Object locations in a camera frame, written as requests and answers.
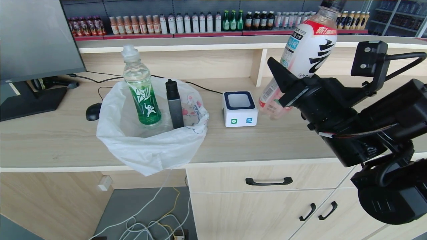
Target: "computer mouse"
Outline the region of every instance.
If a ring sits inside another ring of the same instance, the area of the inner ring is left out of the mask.
[[[99,112],[101,111],[101,104],[100,102],[90,105],[86,109],[86,119],[88,121],[95,121],[99,119]]]

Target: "white bottle cap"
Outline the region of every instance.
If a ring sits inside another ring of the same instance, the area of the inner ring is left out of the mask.
[[[138,50],[132,44],[123,45],[122,56],[125,61],[137,61],[141,59]]]

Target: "bottle cap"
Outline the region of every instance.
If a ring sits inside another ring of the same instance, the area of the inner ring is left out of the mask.
[[[346,2],[347,0],[323,0],[320,6],[341,12]]]
[[[125,61],[137,61],[141,59],[138,50],[132,44],[123,45],[122,56]]]
[[[172,79],[169,79],[166,83],[166,97],[168,100],[179,99],[178,85]]]

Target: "robotic arm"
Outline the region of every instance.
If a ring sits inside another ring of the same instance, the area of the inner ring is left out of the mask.
[[[373,77],[360,88],[316,74],[298,79],[273,58],[267,63],[285,93],[279,103],[298,108],[310,122],[308,129],[322,137],[345,167],[363,166],[351,178],[363,209],[381,222],[398,225],[427,213],[427,159],[410,161],[412,139],[427,132],[427,84],[412,79],[360,113],[352,107],[375,95],[385,81],[425,60],[427,54],[387,55],[387,49],[382,41],[358,44],[351,75]],[[391,60],[408,58],[417,59],[387,75]],[[370,160],[386,150],[391,153]]]

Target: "computer monitor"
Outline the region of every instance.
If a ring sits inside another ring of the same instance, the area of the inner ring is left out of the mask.
[[[67,88],[34,92],[27,80],[86,71],[60,1],[1,0],[0,11],[0,84],[20,93],[0,121],[56,110]]]

